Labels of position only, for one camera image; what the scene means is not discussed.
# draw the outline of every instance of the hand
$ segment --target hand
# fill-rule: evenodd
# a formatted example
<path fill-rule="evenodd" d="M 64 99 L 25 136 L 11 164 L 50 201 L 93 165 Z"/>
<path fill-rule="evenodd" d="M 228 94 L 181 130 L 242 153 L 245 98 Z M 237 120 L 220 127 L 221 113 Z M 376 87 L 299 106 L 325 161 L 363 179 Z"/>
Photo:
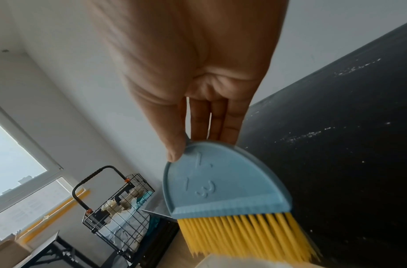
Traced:
<path fill-rule="evenodd" d="M 165 144 L 169 161 L 177 161 L 185 149 L 186 97 L 192 140 L 236 143 L 270 65 L 287 1 L 88 3 L 127 88 Z"/>

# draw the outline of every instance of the wire basket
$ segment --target wire basket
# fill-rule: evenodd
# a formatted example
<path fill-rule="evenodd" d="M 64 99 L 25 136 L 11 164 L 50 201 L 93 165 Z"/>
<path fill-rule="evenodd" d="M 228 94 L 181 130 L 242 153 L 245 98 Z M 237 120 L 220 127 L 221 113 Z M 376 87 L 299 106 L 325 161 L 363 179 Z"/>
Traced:
<path fill-rule="evenodd" d="M 102 206 L 93 211 L 75 195 L 75 191 L 80 185 L 106 168 L 111 168 L 117 172 L 125 184 Z M 139 209 L 153 192 L 154 189 L 140 174 L 125 177 L 115 167 L 105 166 L 74 187 L 72 195 L 86 209 L 83 224 L 116 250 L 118 254 L 131 261 L 148 230 L 151 226 L 155 227 L 158 224 L 158 218 L 153 219 Z"/>

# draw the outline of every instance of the wooden floor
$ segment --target wooden floor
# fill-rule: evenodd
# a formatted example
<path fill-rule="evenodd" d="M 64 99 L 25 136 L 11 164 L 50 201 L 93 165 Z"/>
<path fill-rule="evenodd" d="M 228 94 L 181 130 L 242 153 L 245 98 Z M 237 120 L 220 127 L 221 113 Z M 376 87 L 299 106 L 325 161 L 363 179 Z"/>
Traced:
<path fill-rule="evenodd" d="M 178 232 L 157 268 L 195 268 L 203 259 L 203 255 L 192 257 L 183 235 Z"/>

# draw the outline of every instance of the hand broom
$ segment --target hand broom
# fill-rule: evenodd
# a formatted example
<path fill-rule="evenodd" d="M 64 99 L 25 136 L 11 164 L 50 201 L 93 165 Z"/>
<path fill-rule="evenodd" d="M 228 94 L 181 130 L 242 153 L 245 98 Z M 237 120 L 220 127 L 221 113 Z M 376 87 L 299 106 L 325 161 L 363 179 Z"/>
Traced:
<path fill-rule="evenodd" d="M 318 258 L 290 213 L 286 187 L 239 147 L 188 140 L 182 157 L 165 167 L 163 192 L 192 254 L 291 264 Z"/>

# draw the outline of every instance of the black handle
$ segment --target black handle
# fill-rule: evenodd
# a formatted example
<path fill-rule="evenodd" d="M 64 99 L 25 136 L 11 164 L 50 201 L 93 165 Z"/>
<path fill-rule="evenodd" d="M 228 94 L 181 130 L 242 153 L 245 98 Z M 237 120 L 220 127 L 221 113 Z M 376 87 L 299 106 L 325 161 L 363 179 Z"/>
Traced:
<path fill-rule="evenodd" d="M 91 210 L 90 207 L 88 207 L 76 194 L 76 190 L 77 188 L 79 188 L 81 185 L 85 184 L 86 182 L 88 182 L 89 180 L 91 180 L 94 176 L 98 175 L 99 173 L 101 173 L 104 169 L 107 168 L 112 168 L 115 172 L 118 173 L 118 175 L 120 175 L 121 178 L 123 178 L 123 180 L 127 180 L 127 178 L 118 170 L 116 169 L 114 166 L 103 166 L 100 169 L 98 169 L 97 171 L 93 172 L 92 174 L 90 174 L 87 178 L 85 178 L 84 180 L 82 180 L 79 184 L 77 184 L 74 189 L 72 190 L 72 197 L 86 210 Z"/>

